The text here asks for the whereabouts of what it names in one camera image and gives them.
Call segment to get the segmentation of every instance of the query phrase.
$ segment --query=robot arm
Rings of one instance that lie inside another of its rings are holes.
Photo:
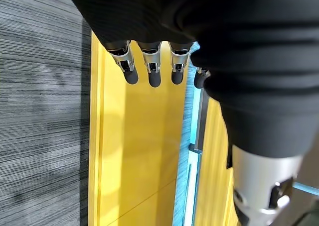
[[[243,225],[271,223],[319,126],[319,0],[73,1],[106,48],[198,41],[191,59],[221,104],[237,215]]]

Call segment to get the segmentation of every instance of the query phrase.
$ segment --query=yellow panel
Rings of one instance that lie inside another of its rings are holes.
[[[131,46],[139,74],[135,85],[126,83],[111,55],[95,35],[92,37],[90,226],[107,226],[163,187],[174,184],[175,188],[186,80],[178,86],[171,82],[169,45],[163,43],[162,81],[158,88],[152,88],[142,53],[135,42]],[[163,206],[172,202],[165,206],[168,225],[173,216],[174,194],[175,189],[148,205],[150,211],[156,212],[160,202]]]
[[[209,100],[196,206],[196,226],[236,226],[228,139],[219,103]]]
[[[175,182],[171,182],[111,223],[110,226],[171,226],[174,194]]]

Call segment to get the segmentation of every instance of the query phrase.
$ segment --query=black fingertip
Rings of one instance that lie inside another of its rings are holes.
[[[172,72],[171,81],[176,85],[181,84],[181,82],[183,81],[183,76],[184,76],[184,73],[181,73],[179,71]]]
[[[134,68],[133,71],[124,72],[124,77],[129,84],[135,84],[139,80],[139,76],[136,71],[136,68]]]
[[[198,89],[203,88],[205,79],[206,79],[205,75],[200,74],[196,71],[195,78],[194,78],[194,86]]]
[[[149,73],[149,83],[153,88],[157,88],[160,85],[160,72]]]

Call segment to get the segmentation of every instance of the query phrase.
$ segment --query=silver cylindrical joint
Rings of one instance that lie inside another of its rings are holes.
[[[232,146],[234,204],[243,226],[268,226],[289,204],[303,156],[269,158]]]
[[[121,68],[123,72],[133,71],[134,70],[134,58],[132,56],[130,42],[126,42],[126,49],[124,50],[124,54],[116,55],[116,51],[108,50],[108,52],[114,58],[116,64]]]
[[[179,71],[181,73],[184,72],[184,69],[187,64],[188,56],[189,56],[189,51],[183,53],[183,54],[177,54],[176,50],[173,49],[172,47],[170,48],[171,51],[171,66],[172,66],[172,71],[175,73],[176,71]]]
[[[158,73],[160,71],[160,45],[161,43],[155,53],[148,53],[142,49],[144,63],[148,73]]]

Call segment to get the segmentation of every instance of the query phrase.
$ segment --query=gray carpet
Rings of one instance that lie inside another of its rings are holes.
[[[90,29],[71,0],[0,0],[0,225],[87,225]]]

